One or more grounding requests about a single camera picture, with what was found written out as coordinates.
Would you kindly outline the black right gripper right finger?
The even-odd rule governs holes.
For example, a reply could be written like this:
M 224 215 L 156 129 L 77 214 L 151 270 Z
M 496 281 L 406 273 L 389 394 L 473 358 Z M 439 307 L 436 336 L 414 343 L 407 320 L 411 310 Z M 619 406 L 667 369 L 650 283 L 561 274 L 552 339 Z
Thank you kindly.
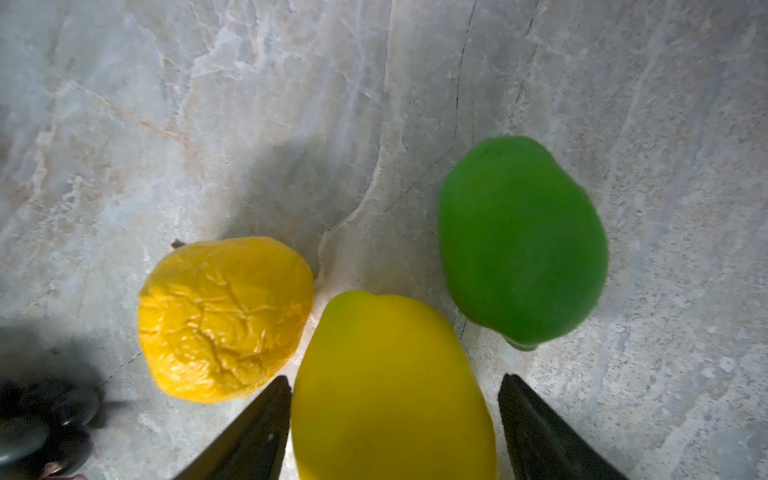
M 497 400 L 517 479 L 626 479 L 520 376 L 503 377 Z

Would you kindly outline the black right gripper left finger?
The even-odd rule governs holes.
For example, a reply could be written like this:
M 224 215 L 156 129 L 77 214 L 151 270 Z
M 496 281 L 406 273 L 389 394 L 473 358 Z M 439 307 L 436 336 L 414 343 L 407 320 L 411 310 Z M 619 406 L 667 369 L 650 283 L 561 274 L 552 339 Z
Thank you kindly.
M 292 390 L 276 377 L 177 477 L 277 479 L 290 431 Z

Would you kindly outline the large yellow lemon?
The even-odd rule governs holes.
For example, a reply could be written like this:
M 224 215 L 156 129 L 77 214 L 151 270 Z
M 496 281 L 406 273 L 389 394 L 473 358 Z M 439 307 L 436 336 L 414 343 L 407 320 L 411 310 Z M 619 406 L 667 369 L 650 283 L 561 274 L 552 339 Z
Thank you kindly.
M 291 435 L 303 479 L 494 479 L 496 436 L 451 324 L 408 297 L 348 291 L 302 359 Z

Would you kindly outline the small wrinkled yellow fruit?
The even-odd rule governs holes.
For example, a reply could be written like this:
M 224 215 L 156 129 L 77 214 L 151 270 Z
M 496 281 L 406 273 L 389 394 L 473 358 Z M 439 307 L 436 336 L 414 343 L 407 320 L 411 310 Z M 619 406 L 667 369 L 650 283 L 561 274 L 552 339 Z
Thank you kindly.
M 253 394 L 295 354 L 313 297 L 309 264 L 275 239 L 174 249 L 138 295 L 138 340 L 152 379 L 197 403 Z

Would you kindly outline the green lime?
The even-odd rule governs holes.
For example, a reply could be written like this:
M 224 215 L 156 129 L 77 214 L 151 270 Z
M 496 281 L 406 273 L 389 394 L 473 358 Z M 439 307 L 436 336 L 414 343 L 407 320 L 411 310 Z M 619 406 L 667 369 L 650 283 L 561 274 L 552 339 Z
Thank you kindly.
M 576 329 L 606 283 L 608 242 L 593 203 L 529 137 L 467 153 L 442 186 L 438 230 L 456 306 L 521 351 Z

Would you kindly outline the dark purple grape bunch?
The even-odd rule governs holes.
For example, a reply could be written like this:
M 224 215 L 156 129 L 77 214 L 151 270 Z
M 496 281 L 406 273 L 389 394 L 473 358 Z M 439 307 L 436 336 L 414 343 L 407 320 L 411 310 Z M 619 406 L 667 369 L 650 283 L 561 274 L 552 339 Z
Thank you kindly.
M 88 429 L 100 410 L 89 387 L 45 378 L 21 386 L 1 380 L 1 477 L 84 479 L 93 452 Z

